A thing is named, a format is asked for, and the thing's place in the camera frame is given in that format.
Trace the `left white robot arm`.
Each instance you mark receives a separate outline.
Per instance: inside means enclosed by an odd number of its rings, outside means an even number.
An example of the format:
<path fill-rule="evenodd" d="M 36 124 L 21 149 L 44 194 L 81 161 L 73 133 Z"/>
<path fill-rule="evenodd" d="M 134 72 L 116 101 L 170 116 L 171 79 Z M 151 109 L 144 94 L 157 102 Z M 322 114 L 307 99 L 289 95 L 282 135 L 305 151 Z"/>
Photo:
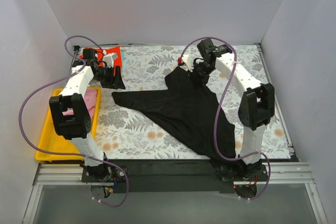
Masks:
<path fill-rule="evenodd" d="M 112 169 L 104 164 L 105 153 L 91 134 L 92 120 L 85 104 L 85 93 L 91 80 L 103 88 L 124 89 L 120 50 L 85 48 L 82 57 L 71 66 L 72 76 L 57 96 L 49 99 L 49 107 L 57 135 L 70 141 L 84 158 L 87 174 L 100 182 L 108 181 Z"/>

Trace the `black t-shirt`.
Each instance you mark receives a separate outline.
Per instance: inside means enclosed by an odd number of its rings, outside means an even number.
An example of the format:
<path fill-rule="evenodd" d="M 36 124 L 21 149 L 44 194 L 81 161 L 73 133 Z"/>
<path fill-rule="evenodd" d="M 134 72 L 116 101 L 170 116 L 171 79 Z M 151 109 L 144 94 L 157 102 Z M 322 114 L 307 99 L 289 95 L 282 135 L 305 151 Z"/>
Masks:
<path fill-rule="evenodd" d="M 165 77 L 165 90 L 113 92 L 114 102 L 141 112 L 199 155 L 224 162 L 234 158 L 235 126 L 220 111 L 215 130 L 217 96 L 207 86 L 194 87 L 187 72 L 175 68 Z"/>

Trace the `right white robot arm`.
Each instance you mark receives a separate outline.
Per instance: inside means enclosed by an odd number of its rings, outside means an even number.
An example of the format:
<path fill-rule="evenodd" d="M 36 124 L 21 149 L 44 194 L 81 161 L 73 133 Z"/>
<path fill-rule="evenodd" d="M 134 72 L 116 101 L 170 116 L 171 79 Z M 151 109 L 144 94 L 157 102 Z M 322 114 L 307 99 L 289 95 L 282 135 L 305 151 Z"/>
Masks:
<path fill-rule="evenodd" d="M 182 56 L 187 65 L 189 76 L 197 86 L 204 86 L 209 75 L 218 70 L 228 77 L 228 85 L 238 91 L 241 102 L 238 117 L 244 127 L 242 148 L 237 158 L 225 157 L 219 150 L 217 140 L 218 120 L 221 105 L 218 105 L 214 122 L 214 145 L 217 154 L 229 167 L 227 171 L 242 180 L 248 181 L 257 176 L 261 170 L 261 159 L 266 155 L 261 151 L 266 126 L 275 115 L 275 88 L 271 83 L 262 83 L 253 77 L 237 61 L 237 52 L 227 42 L 220 46 L 213 44 L 214 37 L 196 39 L 197 48 L 203 61 L 197 63 Z"/>

